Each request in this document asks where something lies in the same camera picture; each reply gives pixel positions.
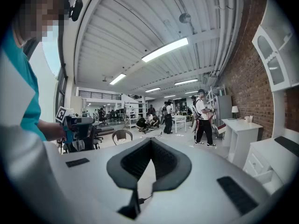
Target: brick wall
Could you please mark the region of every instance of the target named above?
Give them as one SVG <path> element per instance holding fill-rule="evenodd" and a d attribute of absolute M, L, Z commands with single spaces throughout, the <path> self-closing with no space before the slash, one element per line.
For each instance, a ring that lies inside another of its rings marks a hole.
<path fill-rule="evenodd" d="M 299 132 L 299 86 L 285 91 L 285 127 Z"/>
<path fill-rule="evenodd" d="M 270 138 L 273 129 L 273 97 L 269 80 L 252 39 L 261 23 L 267 0 L 244 0 L 241 26 L 232 55 L 220 76 L 238 116 L 253 115 L 253 122 L 263 126 L 258 140 Z"/>

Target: fluorescent light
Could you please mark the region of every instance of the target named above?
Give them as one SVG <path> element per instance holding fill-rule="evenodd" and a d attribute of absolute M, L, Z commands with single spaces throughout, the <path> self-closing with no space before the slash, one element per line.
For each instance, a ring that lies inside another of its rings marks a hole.
<path fill-rule="evenodd" d="M 123 79 L 126 75 L 125 74 L 120 74 L 117 78 L 115 78 L 113 81 L 111 81 L 110 84 L 115 84 L 116 82 L 119 82 L 121 79 Z"/>
<path fill-rule="evenodd" d="M 145 62 L 149 62 L 150 60 L 155 59 L 158 56 L 161 56 L 169 51 L 172 51 L 176 48 L 179 48 L 179 47 L 182 47 L 182 46 L 185 46 L 188 44 L 189 44 L 188 39 L 185 37 L 185 38 L 179 39 L 175 42 L 164 45 L 164 46 L 158 48 L 157 50 L 154 50 L 151 53 L 147 54 L 146 56 L 142 57 L 141 59 Z"/>
<path fill-rule="evenodd" d="M 186 92 L 185 94 L 195 93 L 197 91 Z"/>
<path fill-rule="evenodd" d="M 160 89 L 160 87 L 158 87 L 158 88 L 154 88 L 154 89 L 151 89 L 151 90 L 148 90 L 148 91 L 146 91 L 146 92 L 157 91 L 157 90 L 159 90 L 159 89 Z"/>
<path fill-rule="evenodd" d="M 185 84 L 185 83 L 194 82 L 194 81 L 198 81 L 198 79 L 186 80 L 186 81 L 182 81 L 182 82 L 178 82 L 178 83 L 174 83 L 174 84 L 175 84 L 175 85 L 178 85 L 178 84 Z"/>

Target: hat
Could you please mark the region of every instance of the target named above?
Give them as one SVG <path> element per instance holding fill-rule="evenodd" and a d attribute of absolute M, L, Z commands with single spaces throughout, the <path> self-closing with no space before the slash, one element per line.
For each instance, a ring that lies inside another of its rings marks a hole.
<path fill-rule="evenodd" d="M 206 92 L 205 92 L 205 90 L 203 90 L 203 89 L 199 89 L 197 93 L 198 93 L 198 94 L 199 94 L 199 93 L 204 93 L 204 94 L 205 94 Z"/>

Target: tiled floor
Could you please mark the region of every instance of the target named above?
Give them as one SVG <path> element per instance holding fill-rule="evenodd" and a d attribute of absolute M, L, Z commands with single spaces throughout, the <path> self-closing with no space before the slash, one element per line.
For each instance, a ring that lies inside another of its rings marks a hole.
<path fill-rule="evenodd" d="M 175 130 L 173 130 L 173 134 L 164 134 L 163 130 L 161 128 L 156 129 L 151 131 L 150 133 L 144 134 L 142 132 L 139 132 L 136 127 L 130 128 L 125 128 L 129 130 L 132 135 L 133 139 L 139 139 L 141 137 L 157 137 L 161 136 L 161 138 L 165 138 L 167 140 L 172 140 L 176 143 L 180 143 L 182 145 L 188 145 L 190 148 L 202 148 L 206 149 L 209 152 L 213 152 L 215 154 L 218 154 L 224 158 L 227 157 L 228 152 L 229 152 L 229 147 L 224 147 L 222 145 L 222 138 L 217 139 L 215 135 L 213 135 L 213 141 L 214 144 L 216 144 L 215 147 L 207 147 L 206 146 L 206 136 L 202 137 L 202 142 L 205 142 L 205 145 L 198 145 L 194 143 L 194 133 L 191 132 L 191 129 L 188 128 L 189 125 L 187 125 L 187 132 L 185 132 L 185 127 L 184 123 L 178 123 L 177 130 L 178 132 L 175 133 Z M 124 125 L 116 125 L 114 126 L 115 130 L 123 129 Z M 111 134 L 103 136 L 103 142 L 100 143 L 100 148 L 106 148 L 106 147 L 111 147 L 114 146 L 114 142 L 111 139 Z M 139 198 L 147 198 L 151 195 L 151 190 L 152 190 L 152 184 L 156 181 L 156 176 L 155 176 L 155 167 L 152 161 L 149 162 L 145 172 L 143 173 L 141 179 L 138 181 L 138 195 Z M 140 205 L 141 210 L 144 210 L 147 206 L 147 204 L 150 202 L 150 198 L 147 199 L 144 204 Z"/>

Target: drawer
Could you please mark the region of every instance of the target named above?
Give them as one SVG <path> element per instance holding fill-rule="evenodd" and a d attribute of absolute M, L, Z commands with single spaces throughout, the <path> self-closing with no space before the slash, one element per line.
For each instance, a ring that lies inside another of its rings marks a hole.
<path fill-rule="evenodd" d="M 258 174 L 270 170 L 270 165 L 268 162 L 253 147 L 250 147 L 248 161 L 250 161 Z"/>
<path fill-rule="evenodd" d="M 254 177 L 256 175 L 258 175 L 258 173 L 256 172 L 256 170 L 254 169 L 252 163 L 250 160 L 248 160 L 245 163 L 245 166 L 243 168 L 243 171 L 245 171 L 247 174 L 249 174 L 250 176 Z"/>

